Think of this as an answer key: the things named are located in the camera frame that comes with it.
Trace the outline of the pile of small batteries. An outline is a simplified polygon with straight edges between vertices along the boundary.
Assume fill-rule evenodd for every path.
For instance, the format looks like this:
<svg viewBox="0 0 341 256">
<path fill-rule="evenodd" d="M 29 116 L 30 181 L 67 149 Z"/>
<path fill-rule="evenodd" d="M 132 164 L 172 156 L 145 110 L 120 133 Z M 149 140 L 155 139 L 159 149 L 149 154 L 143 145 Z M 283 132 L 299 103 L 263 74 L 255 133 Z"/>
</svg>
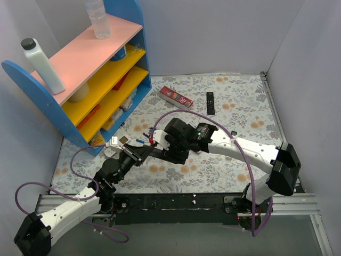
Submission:
<svg viewBox="0 0 341 256">
<path fill-rule="evenodd" d="M 150 143 L 151 130 L 141 131 L 138 133 L 138 138 L 136 139 L 138 142 L 142 144 Z"/>
</svg>

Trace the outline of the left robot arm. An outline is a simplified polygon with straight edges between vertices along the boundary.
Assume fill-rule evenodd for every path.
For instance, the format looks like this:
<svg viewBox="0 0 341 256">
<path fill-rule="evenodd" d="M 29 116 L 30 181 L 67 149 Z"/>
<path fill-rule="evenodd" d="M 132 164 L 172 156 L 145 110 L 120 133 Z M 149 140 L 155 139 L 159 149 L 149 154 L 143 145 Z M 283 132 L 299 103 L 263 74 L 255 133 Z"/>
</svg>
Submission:
<svg viewBox="0 0 341 256">
<path fill-rule="evenodd" d="M 52 245 L 75 225 L 94 213 L 108 213 L 114 205 L 114 185 L 124 179 L 132 166 L 140 166 L 154 150 L 153 146 L 123 145 L 119 158 L 106 159 L 75 196 L 42 214 L 27 214 L 14 243 L 23 255 L 48 255 Z"/>
</svg>

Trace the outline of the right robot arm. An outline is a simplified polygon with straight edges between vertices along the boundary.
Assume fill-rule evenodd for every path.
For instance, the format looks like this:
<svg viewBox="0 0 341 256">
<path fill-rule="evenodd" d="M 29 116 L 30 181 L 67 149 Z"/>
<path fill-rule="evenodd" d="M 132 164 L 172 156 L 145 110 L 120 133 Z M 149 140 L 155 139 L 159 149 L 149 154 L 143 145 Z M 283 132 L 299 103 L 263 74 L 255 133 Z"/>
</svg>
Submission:
<svg viewBox="0 0 341 256">
<path fill-rule="evenodd" d="M 207 123 L 196 127 L 173 118 L 163 130 L 169 144 L 166 152 L 171 155 L 181 153 L 205 152 L 224 155 L 240 161 L 247 160 L 265 175 L 246 188 L 241 198 L 242 208 L 247 212 L 255 211 L 260 204 L 275 194 L 291 196 L 301 169 L 301 162 L 290 143 L 280 146 L 264 145 L 246 139 L 229 137 L 221 128 Z"/>
</svg>

